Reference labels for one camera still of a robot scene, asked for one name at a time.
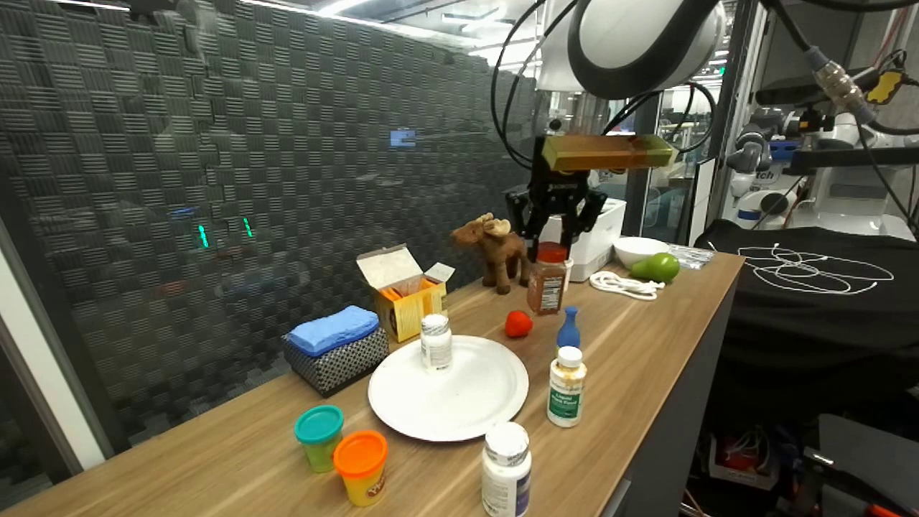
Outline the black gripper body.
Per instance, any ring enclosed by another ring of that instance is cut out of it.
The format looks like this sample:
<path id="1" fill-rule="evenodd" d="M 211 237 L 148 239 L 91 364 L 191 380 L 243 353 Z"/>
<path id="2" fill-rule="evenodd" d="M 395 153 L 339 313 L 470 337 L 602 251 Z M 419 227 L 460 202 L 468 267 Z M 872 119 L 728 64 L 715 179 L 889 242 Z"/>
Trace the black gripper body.
<path id="1" fill-rule="evenodd" d="M 573 227 L 590 227 L 605 196 L 589 188 L 586 173 L 559 176 L 542 158 L 531 163 L 524 185 L 504 189 L 511 221 L 524 227 L 537 212 L 564 215 Z"/>

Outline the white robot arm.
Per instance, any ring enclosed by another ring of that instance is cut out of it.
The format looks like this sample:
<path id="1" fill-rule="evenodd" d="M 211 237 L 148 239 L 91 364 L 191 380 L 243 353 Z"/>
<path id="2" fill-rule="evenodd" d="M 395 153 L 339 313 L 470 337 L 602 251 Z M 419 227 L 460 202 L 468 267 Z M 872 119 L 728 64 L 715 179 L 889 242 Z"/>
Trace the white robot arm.
<path id="1" fill-rule="evenodd" d="M 599 100 L 648 99 L 689 84 L 724 38 L 720 0 L 569 0 L 537 41 L 542 66 L 563 73 L 583 94 Z M 563 215 L 563 248 L 599 215 L 599 198 L 586 188 L 586 171 L 556 173 L 533 138 L 533 156 L 504 153 L 527 173 L 527 189 L 511 204 L 523 239 L 537 242 L 550 215 Z"/>

